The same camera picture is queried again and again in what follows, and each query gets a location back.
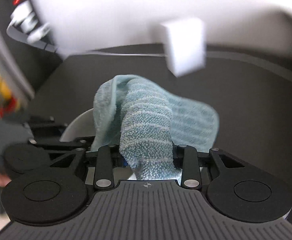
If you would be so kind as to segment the white ceramic bowl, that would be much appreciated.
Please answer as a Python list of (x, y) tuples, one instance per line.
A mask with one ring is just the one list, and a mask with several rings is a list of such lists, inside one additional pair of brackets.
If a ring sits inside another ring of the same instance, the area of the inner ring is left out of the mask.
[(79, 137), (92, 137), (96, 134), (93, 108), (76, 117), (65, 129), (61, 142), (70, 142)]

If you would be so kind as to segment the teal striped microfiber cloth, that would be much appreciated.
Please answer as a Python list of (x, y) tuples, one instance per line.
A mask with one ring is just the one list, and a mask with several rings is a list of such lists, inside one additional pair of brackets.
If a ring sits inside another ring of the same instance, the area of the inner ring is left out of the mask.
[(118, 145), (138, 180), (181, 180), (173, 164), (173, 146), (199, 152), (213, 147), (219, 116), (203, 102), (174, 95), (137, 75), (117, 75), (94, 96), (96, 130), (93, 152)]

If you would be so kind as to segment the white sponge block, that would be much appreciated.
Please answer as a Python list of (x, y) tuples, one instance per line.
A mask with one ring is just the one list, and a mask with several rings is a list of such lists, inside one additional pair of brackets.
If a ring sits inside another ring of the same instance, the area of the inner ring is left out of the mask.
[(206, 64), (206, 26), (194, 16), (160, 24), (168, 69), (175, 77), (193, 73)]

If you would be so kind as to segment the white charger plug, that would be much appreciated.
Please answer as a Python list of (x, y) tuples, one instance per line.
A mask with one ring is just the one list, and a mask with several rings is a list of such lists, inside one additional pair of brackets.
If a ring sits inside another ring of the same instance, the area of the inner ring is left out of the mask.
[(50, 25), (39, 24), (39, 20), (29, 0), (17, 5), (11, 14), (6, 34), (20, 42), (35, 44), (41, 41), (51, 30)]

